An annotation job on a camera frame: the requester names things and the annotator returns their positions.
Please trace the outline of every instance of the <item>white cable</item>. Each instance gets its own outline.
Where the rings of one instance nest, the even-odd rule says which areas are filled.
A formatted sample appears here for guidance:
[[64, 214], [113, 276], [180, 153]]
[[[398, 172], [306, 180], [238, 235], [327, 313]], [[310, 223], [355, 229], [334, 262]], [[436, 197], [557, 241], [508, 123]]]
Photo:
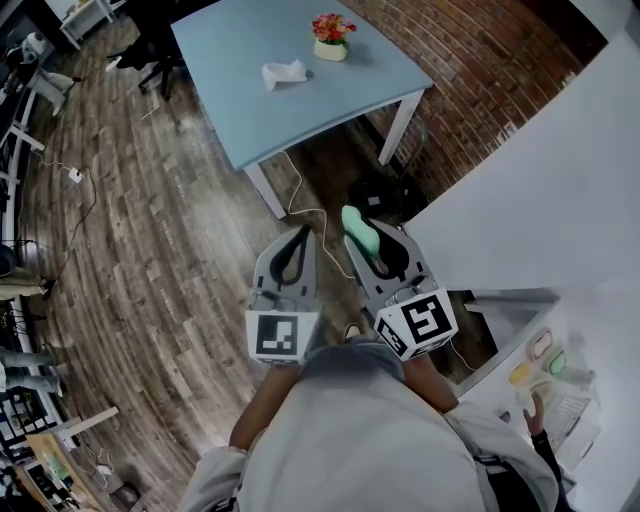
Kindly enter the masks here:
[[107, 478], [107, 475], [105, 475], [102, 471], [100, 471], [98, 469], [98, 465], [101, 465], [102, 463], [100, 462], [100, 458], [102, 457], [102, 452], [105, 452], [107, 454], [107, 463], [109, 464], [109, 469], [111, 470], [111, 474], [113, 474], [115, 472], [115, 468], [113, 467], [113, 464], [111, 463], [111, 457], [109, 456], [109, 452], [107, 451], [106, 448], [100, 448], [100, 452], [98, 453], [98, 455], [96, 455], [96, 460], [95, 462], [91, 461], [91, 457], [89, 456], [89, 454], [87, 454], [86, 450], [85, 450], [85, 455], [87, 456], [87, 458], [89, 459], [89, 461], [91, 462], [91, 464], [94, 466], [94, 470], [93, 471], [87, 471], [86, 469], [84, 469], [83, 467], [80, 466], [80, 469], [86, 473], [87, 475], [93, 477], [96, 474], [100, 474], [102, 476], [102, 478], [104, 478], [104, 485], [102, 486], [103, 489], [107, 488], [107, 485], [109, 484], [109, 479]]
[[342, 273], [342, 275], [344, 277], [346, 277], [347, 279], [355, 279], [354, 276], [348, 275], [343, 270], [342, 265], [340, 265], [340, 263], [338, 263], [338, 260], [333, 257], [333, 254], [331, 254], [329, 252], [329, 250], [327, 249], [327, 247], [325, 246], [325, 240], [327, 238], [327, 223], [329, 222], [329, 219], [327, 218], [327, 212], [322, 210], [321, 208], [307, 208], [306, 210], [298, 210], [297, 212], [292, 212], [291, 211], [291, 205], [293, 204], [293, 200], [295, 199], [296, 194], [298, 193], [298, 191], [300, 190], [300, 187], [302, 186], [303, 179], [302, 179], [302, 174], [300, 174], [298, 169], [296, 169], [296, 166], [293, 165], [293, 162], [291, 161], [291, 157], [289, 157], [289, 155], [285, 151], [280, 151], [280, 153], [282, 153], [284, 156], [287, 157], [287, 160], [289, 160], [289, 163], [291, 164], [291, 167], [293, 167], [293, 170], [296, 171], [296, 174], [298, 175], [298, 178], [300, 179], [300, 181], [298, 182], [298, 186], [294, 190], [293, 195], [291, 196], [291, 199], [289, 200], [289, 206], [287, 207], [287, 213], [289, 215], [299, 215], [301, 213], [319, 212], [322, 215], [324, 215], [324, 229], [322, 230], [322, 249], [324, 250], [324, 252], [327, 253], [327, 256], [329, 256], [329, 258], [331, 258], [333, 260], [333, 262], [336, 264], [336, 267], [338, 267], [338, 269], [340, 269], [340, 272]]
[[456, 350], [456, 346], [453, 344], [453, 338], [451, 338], [449, 341], [451, 342], [451, 348], [452, 348], [452, 349], [453, 349], [453, 351], [456, 353], [456, 355], [460, 358], [460, 360], [464, 363], [464, 365], [465, 365], [467, 368], [469, 368], [469, 370], [471, 370], [472, 372], [477, 371], [478, 369], [477, 369], [477, 368], [472, 368], [471, 366], [469, 366], [469, 364], [467, 363], [467, 361], [465, 360], [465, 358], [464, 358], [464, 357], [462, 357], [462, 355], [460, 354], [460, 352], [458, 352], [458, 351]]
[[67, 166], [66, 166], [66, 165], [64, 165], [62, 162], [58, 162], [57, 160], [54, 160], [53, 162], [47, 163], [47, 162], [45, 162], [45, 161], [44, 161], [44, 158], [42, 158], [42, 154], [41, 154], [40, 152], [38, 152], [38, 151], [32, 151], [32, 152], [33, 152], [33, 153], [35, 153], [36, 155], [38, 155], [38, 156], [40, 157], [40, 163], [41, 163], [42, 165], [51, 166], [51, 165], [58, 164], [58, 165], [61, 165], [63, 169], [66, 169], [66, 170], [67, 170], [67, 171], [69, 171], [69, 172], [71, 172], [71, 171], [72, 171], [72, 169], [71, 169], [71, 168], [67, 167]]

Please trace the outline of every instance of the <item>human hand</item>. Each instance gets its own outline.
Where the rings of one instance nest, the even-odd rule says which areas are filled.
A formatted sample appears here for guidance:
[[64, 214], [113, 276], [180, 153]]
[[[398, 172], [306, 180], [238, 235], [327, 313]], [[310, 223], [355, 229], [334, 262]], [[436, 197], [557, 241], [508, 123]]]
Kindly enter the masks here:
[[522, 413], [524, 414], [524, 419], [527, 422], [527, 427], [529, 427], [531, 437], [536, 437], [544, 430], [544, 404], [542, 403], [542, 398], [540, 398], [538, 393], [533, 393], [531, 396], [533, 397], [533, 403], [536, 406], [534, 416], [532, 417], [526, 409], [523, 409]]

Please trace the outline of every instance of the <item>table leg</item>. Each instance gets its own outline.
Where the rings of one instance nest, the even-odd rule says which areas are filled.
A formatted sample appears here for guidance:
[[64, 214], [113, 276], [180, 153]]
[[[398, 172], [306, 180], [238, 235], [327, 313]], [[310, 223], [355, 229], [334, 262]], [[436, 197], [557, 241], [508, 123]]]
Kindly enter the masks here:
[[78, 41], [76, 41], [73, 36], [71, 35], [71, 33], [67, 30], [67, 28], [61, 28], [60, 29], [62, 31], [62, 33], [67, 36], [67, 39], [69, 40], [69, 42], [74, 46], [74, 48], [76, 50], [80, 49], [80, 45], [78, 44]]
[[271, 188], [271, 184], [267, 180], [267, 177], [264, 175], [260, 164], [255, 163], [248, 165], [244, 168], [244, 172], [247, 173], [247, 176], [249, 176], [251, 183], [253, 183], [253, 186], [258, 189], [258, 192], [262, 196], [262, 199], [265, 203], [267, 203], [267, 206], [271, 208], [273, 214], [278, 219], [282, 219], [286, 215], [286, 213], [282, 208], [280, 201], [278, 200], [278, 196], [276, 196], [273, 188]]
[[380, 157], [378, 158], [378, 161], [382, 165], [387, 165], [389, 160], [391, 160], [393, 153], [395, 153], [396, 148], [398, 147], [398, 144], [400, 144], [400, 140], [404, 135], [404, 131], [407, 129], [409, 121], [411, 121], [411, 116], [415, 112], [418, 103], [420, 103], [420, 98], [422, 98], [423, 92], [424, 90], [416, 91], [411, 94], [407, 94], [402, 99], [402, 103], [400, 103], [396, 117], [393, 120], [391, 129], [389, 130], [389, 135], [387, 135], [387, 140], [384, 142], [384, 146], [380, 152]]
[[113, 18], [111, 17], [111, 13], [109, 12], [109, 8], [102, 3], [102, 0], [97, 0], [97, 4], [100, 7], [100, 10], [102, 10], [102, 14], [105, 15], [105, 17], [109, 20], [109, 23], [113, 23]]
[[13, 133], [16, 137], [19, 137], [26, 143], [30, 144], [33, 149], [37, 149], [38, 151], [44, 151], [44, 144], [42, 142], [38, 142], [33, 137], [27, 135], [16, 125], [11, 125], [11, 128], [9, 128], [9, 131]]

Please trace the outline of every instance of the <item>cable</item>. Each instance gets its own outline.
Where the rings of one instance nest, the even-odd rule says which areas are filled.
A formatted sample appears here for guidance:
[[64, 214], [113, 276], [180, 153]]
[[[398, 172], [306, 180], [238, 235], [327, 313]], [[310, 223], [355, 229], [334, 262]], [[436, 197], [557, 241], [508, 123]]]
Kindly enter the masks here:
[[300, 187], [302, 186], [303, 179], [302, 179], [302, 174], [300, 174], [300, 171], [298, 171], [298, 169], [296, 169], [296, 166], [293, 165], [293, 162], [291, 161], [291, 157], [289, 157], [289, 155], [285, 151], [280, 151], [280, 153], [282, 153], [284, 156], [287, 157], [287, 160], [289, 160], [289, 164], [291, 164], [291, 167], [293, 168], [293, 170], [298, 175], [298, 178], [300, 179], [300, 181], [298, 182], [298, 186], [294, 190], [293, 195], [291, 196], [291, 199], [289, 200], [289, 206], [287, 207], [287, 213], [289, 215], [300, 215], [301, 213], [309, 213], [309, 212], [322, 213], [322, 215], [324, 215], [324, 228], [322, 230], [322, 250], [324, 252], [326, 252], [327, 256], [329, 256], [329, 258], [331, 258], [331, 260], [336, 264], [336, 267], [338, 267], [338, 269], [340, 270], [340, 272], [342, 273], [342, 275], [344, 277], [346, 277], [347, 279], [355, 279], [354, 276], [350, 276], [344, 271], [344, 269], [342, 268], [342, 265], [340, 265], [340, 263], [338, 263], [338, 260], [333, 257], [333, 254], [331, 254], [329, 252], [329, 250], [327, 249], [327, 247], [325, 246], [325, 241], [326, 241], [326, 238], [327, 238], [327, 224], [329, 222], [329, 219], [328, 219], [328, 216], [327, 216], [327, 212], [325, 210], [321, 209], [321, 208], [307, 208], [306, 210], [298, 210], [297, 212], [292, 212], [291, 211], [291, 205], [293, 204], [293, 200], [295, 199], [296, 194], [298, 193], [298, 191], [300, 190]]
[[84, 167], [82, 167], [82, 169], [87, 169], [87, 172], [89, 174], [89, 179], [91, 180], [91, 186], [93, 187], [93, 202], [91, 203], [91, 206], [89, 206], [89, 209], [86, 211], [86, 213], [82, 216], [82, 218], [77, 222], [76, 226], [73, 228], [73, 234], [71, 235], [71, 240], [69, 240], [69, 243], [67, 244], [67, 257], [65, 258], [64, 263], [58, 270], [56, 281], [60, 279], [60, 276], [62, 275], [62, 271], [67, 266], [67, 263], [69, 262], [69, 258], [71, 258], [71, 249], [73, 247], [73, 241], [76, 238], [76, 234], [78, 233], [78, 228], [80, 227], [80, 224], [82, 224], [87, 219], [87, 217], [95, 207], [96, 203], [98, 202], [98, 191], [96, 190], [96, 184], [93, 181], [93, 176], [91, 175], [91, 167], [85, 165]]
[[[42, 158], [42, 155], [40, 153], [38, 153], [37, 151], [31, 151], [31, 152], [35, 153], [38, 156], [38, 158], [40, 158], [40, 163], [42, 165], [51, 166], [51, 165], [56, 165], [57, 164], [57, 165], [60, 165], [63, 169], [66, 169], [69, 172], [73, 171], [72, 168], [67, 167], [62, 162], [58, 162], [57, 160], [53, 160], [52, 162], [45, 162], [44, 158]], [[76, 234], [78, 233], [78, 228], [80, 227], [80, 224], [82, 224], [87, 219], [87, 217], [89, 216], [89, 214], [91, 213], [91, 211], [95, 207], [96, 203], [98, 202], [98, 191], [96, 189], [96, 183], [95, 183], [95, 181], [93, 181], [93, 176], [91, 174], [91, 167], [89, 167], [88, 165], [85, 165], [85, 166], [81, 167], [78, 170], [78, 172], [82, 172], [84, 169], [87, 169], [87, 174], [89, 175], [89, 180], [91, 180], [91, 187], [93, 188], [93, 202], [91, 203], [91, 206], [89, 206], [89, 209], [86, 211], [86, 213], [82, 216], [82, 218], [76, 223], [75, 227], [73, 228], [73, 234], [71, 235], [71, 240], [69, 240], [69, 243], [67, 244], [67, 248], [65, 249], [65, 252], [67, 253], [67, 257], [65, 258], [64, 262], [62, 263], [62, 265], [58, 269], [57, 275], [55, 277], [56, 281], [58, 279], [60, 279], [60, 276], [62, 275], [62, 271], [67, 266], [67, 263], [69, 263], [69, 259], [71, 258], [71, 249], [73, 247], [73, 242], [74, 242], [74, 240], [76, 238]], [[27, 171], [25, 172], [25, 177], [23, 179], [23, 185], [24, 185], [24, 182], [26, 181], [26, 178], [27, 178], [27, 174], [26, 173], [28, 173], [28, 171], [29, 171], [29, 160], [27, 160]], [[21, 203], [20, 203], [20, 214], [18, 215], [18, 230], [20, 230], [20, 216], [22, 215], [22, 205], [23, 204], [24, 204], [24, 201], [21, 201]]]
[[113, 467], [113, 464], [111, 463], [111, 457], [109, 456], [109, 452], [107, 451], [106, 448], [100, 448], [100, 454], [97, 454], [93, 448], [91, 448], [91, 446], [89, 446], [86, 443], [82, 443], [82, 447], [88, 450], [91, 450], [91, 453], [93, 453], [95, 459], [95, 462], [91, 460], [91, 457], [89, 456], [89, 454], [86, 453], [85, 451], [85, 455], [87, 455], [87, 458], [89, 459], [89, 461], [91, 462], [91, 464], [93, 465], [93, 471], [87, 471], [86, 469], [84, 469], [83, 467], [80, 466], [80, 469], [86, 473], [87, 475], [89, 475], [89, 479], [92, 479], [96, 473], [99, 473], [100, 475], [102, 475], [102, 478], [104, 478], [104, 485], [102, 486], [103, 489], [107, 488], [107, 485], [109, 485], [109, 479], [107, 478], [107, 475], [105, 475], [102, 471], [98, 470], [98, 465], [104, 465], [100, 462], [100, 458], [102, 457], [102, 452], [105, 452], [107, 454], [107, 463], [109, 464], [109, 469], [111, 470], [111, 474], [113, 474], [115, 472], [115, 469]]
[[453, 337], [451, 339], [449, 339], [449, 341], [451, 342], [451, 348], [453, 349], [453, 351], [456, 353], [456, 355], [460, 358], [460, 360], [464, 363], [464, 365], [469, 368], [469, 370], [471, 370], [472, 372], [477, 371], [477, 368], [472, 368], [471, 366], [469, 366], [469, 364], [467, 363], [467, 361], [465, 360], [464, 357], [462, 357], [462, 355], [460, 354], [460, 352], [458, 352], [456, 350], [456, 346], [453, 344]]

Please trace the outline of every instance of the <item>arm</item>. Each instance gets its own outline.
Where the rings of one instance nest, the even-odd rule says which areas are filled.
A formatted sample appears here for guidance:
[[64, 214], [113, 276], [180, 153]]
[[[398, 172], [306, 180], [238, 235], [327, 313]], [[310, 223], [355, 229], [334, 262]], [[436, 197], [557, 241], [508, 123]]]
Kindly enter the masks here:
[[436, 411], [445, 414], [458, 406], [449, 383], [438, 373], [427, 354], [405, 361], [402, 368], [407, 387]]
[[562, 471], [560, 470], [556, 456], [553, 454], [551, 444], [549, 444], [549, 437], [544, 430], [544, 404], [542, 403], [542, 398], [540, 398], [538, 393], [534, 393], [532, 396], [533, 403], [536, 406], [534, 416], [532, 417], [526, 409], [522, 412], [524, 414], [524, 419], [527, 422], [527, 427], [529, 427], [533, 448], [549, 465], [551, 471], [553, 471], [553, 474], [556, 477], [556, 481], [558, 482], [559, 495], [556, 510], [573, 512], [573, 509], [569, 506], [569, 502], [567, 501], [567, 494], [562, 486]]
[[531, 416], [529, 411], [524, 409], [522, 413], [524, 414], [524, 419], [527, 422], [527, 427], [531, 434], [533, 447], [538, 455], [540, 455], [540, 457], [542, 457], [549, 465], [553, 474], [556, 476], [556, 480], [560, 482], [562, 480], [560, 466], [558, 466], [558, 461], [556, 461], [556, 457], [553, 454], [551, 445], [549, 444], [549, 437], [544, 430], [544, 404], [542, 403], [542, 398], [540, 398], [538, 393], [533, 393], [532, 397], [533, 403], [536, 406], [536, 412]]
[[299, 366], [272, 366], [233, 427], [229, 446], [248, 450], [256, 436], [269, 426], [299, 378]]

